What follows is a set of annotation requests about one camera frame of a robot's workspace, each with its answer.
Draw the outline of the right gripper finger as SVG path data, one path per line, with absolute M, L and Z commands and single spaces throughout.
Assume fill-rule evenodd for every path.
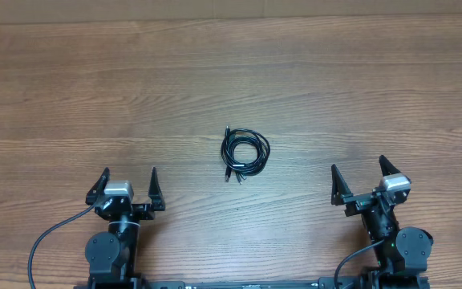
M 384 155 L 379 156 L 379 165 L 384 177 L 400 173 L 400 171 Z
M 332 174 L 332 190 L 331 190 L 331 204 L 340 206 L 344 204 L 346 197 L 352 197 L 353 193 L 349 189 L 347 183 L 344 181 L 336 164 L 331 166 Z

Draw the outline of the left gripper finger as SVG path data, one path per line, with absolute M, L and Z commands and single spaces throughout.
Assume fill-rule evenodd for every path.
M 160 189 L 156 167 L 152 168 L 148 196 L 151 200 L 151 207 L 154 211 L 165 211 L 165 201 Z
M 103 194 L 107 182 L 110 180 L 110 169 L 106 167 L 100 175 L 98 181 L 89 189 L 86 195 L 85 203 L 87 205 L 94 205 L 98 197 Z

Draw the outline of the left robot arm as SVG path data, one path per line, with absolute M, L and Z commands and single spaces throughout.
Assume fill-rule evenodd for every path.
M 89 263 L 89 288 L 150 288 L 146 278 L 136 272 L 136 254 L 140 223 L 155 218 L 166 209 L 158 182 L 157 170 L 152 169 L 148 189 L 149 203 L 135 203 L 130 181 L 110 179 L 105 169 L 99 180 L 87 192 L 86 204 L 108 222 L 106 231 L 93 235 L 85 246 Z

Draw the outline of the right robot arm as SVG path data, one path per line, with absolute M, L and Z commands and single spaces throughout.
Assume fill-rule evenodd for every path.
M 359 215 L 371 244 L 346 256 L 334 275 L 320 278 L 332 288 L 429 288 L 428 258 L 433 237 L 417 227 L 399 226 L 395 207 L 404 203 L 411 191 L 411 179 L 401 173 L 384 155 L 379 157 L 382 178 L 370 193 L 352 193 L 336 165 L 331 166 L 331 204 L 344 206 L 347 217 Z M 365 267 L 357 277 L 341 277 L 340 271 L 353 258 L 375 252 L 377 265 Z

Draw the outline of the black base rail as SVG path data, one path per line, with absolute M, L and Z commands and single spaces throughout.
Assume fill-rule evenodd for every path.
M 388 289 L 430 289 L 428 278 L 403 279 L 382 277 L 378 285 L 368 285 L 359 277 L 339 277 L 338 287 L 345 289 L 359 288 L 388 288 Z M 181 281 L 162 281 L 150 282 L 145 284 L 133 283 L 115 284 L 115 285 L 95 285 L 89 284 L 76 285 L 74 289 L 88 288 L 151 288 L 151 289 L 335 289 L 334 279 L 332 277 L 321 277 L 314 281 L 277 281 L 277 282 L 216 282 L 216 283 L 184 283 Z

